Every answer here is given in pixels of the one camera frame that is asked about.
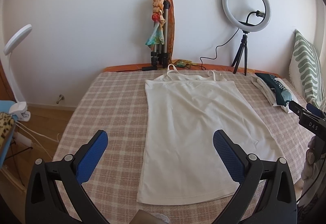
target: green striped pillow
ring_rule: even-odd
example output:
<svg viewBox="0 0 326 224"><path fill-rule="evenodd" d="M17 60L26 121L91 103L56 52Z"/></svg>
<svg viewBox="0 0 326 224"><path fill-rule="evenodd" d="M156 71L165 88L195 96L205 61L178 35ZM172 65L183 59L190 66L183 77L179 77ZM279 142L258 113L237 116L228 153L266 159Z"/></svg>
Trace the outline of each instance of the green striped pillow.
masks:
<svg viewBox="0 0 326 224"><path fill-rule="evenodd" d="M295 44L289 67L295 89L316 107L324 98L324 84L319 56L315 47L299 31L295 32Z"/></svg>

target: white clamp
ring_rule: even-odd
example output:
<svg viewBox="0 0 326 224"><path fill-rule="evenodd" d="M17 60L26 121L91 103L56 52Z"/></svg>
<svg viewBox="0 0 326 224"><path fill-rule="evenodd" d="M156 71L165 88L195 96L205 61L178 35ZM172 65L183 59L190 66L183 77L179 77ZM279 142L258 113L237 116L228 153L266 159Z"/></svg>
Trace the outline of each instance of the white clamp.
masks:
<svg viewBox="0 0 326 224"><path fill-rule="evenodd" d="M9 114L16 115L19 121L29 121L31 118L31 113L27 111L26 102L19 102L12 105L9 109Z"/></svg>

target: wooden floor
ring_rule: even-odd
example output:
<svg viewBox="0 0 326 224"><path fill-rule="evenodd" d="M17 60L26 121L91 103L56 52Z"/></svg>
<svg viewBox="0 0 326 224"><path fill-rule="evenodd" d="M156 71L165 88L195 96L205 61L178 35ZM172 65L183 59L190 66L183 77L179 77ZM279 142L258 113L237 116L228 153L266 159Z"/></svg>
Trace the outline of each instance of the wooden floor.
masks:
<svg viewBox="0 0 326 224"><path fill-rule="evenodd" d="M28 122L22 123L28 128L55 140L61 139L62 134L73 114L73 111L44 109L37 107L28 107L28 110L31 112L31 119ZM48 151L49 155L51 156L49 157L49 155L47 155L46 152L37 145L35 139L33 139L28 133L20 128L18 128L17 131L32 140L33 149L18 154L15 156L15 160L13 158L6 160L4 162L4 170L9 171L9 173L17 180L18 184L21 184L19 183L20 176L22 184L27 188L29 176L35 160L42 158L45 161L51 161L58 147L58 143L36 135L35 133L31 133ZM12 144L13 153L23 150L24 148L25 146L21 144ZM15 168L14 162L17 164L19 175ZM12 181L8 180L8 178L3 175L3 173L0 173L0 194L16 217L22 223L25 223L24 208L26 193L24 191L20 191L14 184L12 184Z"/></svg>

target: white clip lamp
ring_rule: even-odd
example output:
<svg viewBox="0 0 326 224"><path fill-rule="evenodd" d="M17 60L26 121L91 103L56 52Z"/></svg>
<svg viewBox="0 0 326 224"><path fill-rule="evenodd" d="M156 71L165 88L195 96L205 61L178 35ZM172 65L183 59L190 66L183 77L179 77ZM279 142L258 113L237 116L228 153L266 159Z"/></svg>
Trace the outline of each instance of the white clip lamp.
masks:
<svg viewBox="0 0 326 224"><path fill-rule="evenodd" d="M242 36L240 47L239 47L238 52L237 52L237 54L234 58L234 61L232 63L232 67L235 66L234 71L233 71L234 74L237 72L237 69L238 69L238 66L239 66L239 63L240 63L240 60L242 57L242 52L244 50L244 74L247 75L247 53L248 53L247 34L249 32L258 32L258 31L264 29L268 25L268 23L271 19L272 10L271 10L271 5L269 3L269 0L262 0L262 1L265 6L265 13L256 11L256 16L263 17L263 20L259 24L253 25L253 24L249 24L248 21L246 21L246 22L237 21L237 19L234 18L234 16L232 15L232 13L229 9L228 0L222 0L223 9L224 9L226 16L231 21L231 23L234 24L234 26L241 29L244 33L244 35Z"/></svg>
<svg viewBox="0 0 326 224"><path fill-rule="evenodd" d="M24 26L23 28L21 28L17 33L15 33L10 38L8 43L5 45L4 51L3 51L6 56L9 55L9 73L10 73L9 83L10 83L12 92L13 92L13 94L15 96L15 99L17 101L16 104L14 104L14 105L12 105L10 107L9 114L17 115L18 120L21 120L21 121L29 121L29 119L31 117L31 113L27 111L26 102L19 102L18 101L17 96L15 94L15 91L13 89L12 82L11 82L12 81L11 80L12 79L12 74L11 74L11 67L10 67L10 57L11 57L11 54L12 54L13 50L21 43L21 41L23 41L29 35L31 30L32 30L32 25L30 25L30 24L28 24L28 25Z"/></svg>

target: silver screw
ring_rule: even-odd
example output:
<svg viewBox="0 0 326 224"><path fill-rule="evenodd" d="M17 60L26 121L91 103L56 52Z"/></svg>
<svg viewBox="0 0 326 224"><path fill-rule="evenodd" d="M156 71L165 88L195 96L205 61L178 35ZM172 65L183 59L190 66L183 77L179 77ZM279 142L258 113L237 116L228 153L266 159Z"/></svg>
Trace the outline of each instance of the silver screw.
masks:
<svg viewBox="0 0 326 224"><path fill-rule="evenodd" d="M249 154L249 159L257 160L257 156L255 154Z"/></svg>
<svg viewBox="0 0 326 224"><path fill-rule="evenodd" d="M39 165L39 164L41 164L42 163L42 159L37 159L36 161L35 161L35 164L36 165Z"/></svg>
<svg viewBox="0 0 326 224"><path fill-rule="evenodd" d="M65 161L71 161L72 160L72 155L68 154L65 156Z"/></svg>
<svg viewBox="0 0 326 224"><path fill-rule="evenodd" d="M285 158L280 158L280 163L286 164L286 159Z"/></svg>

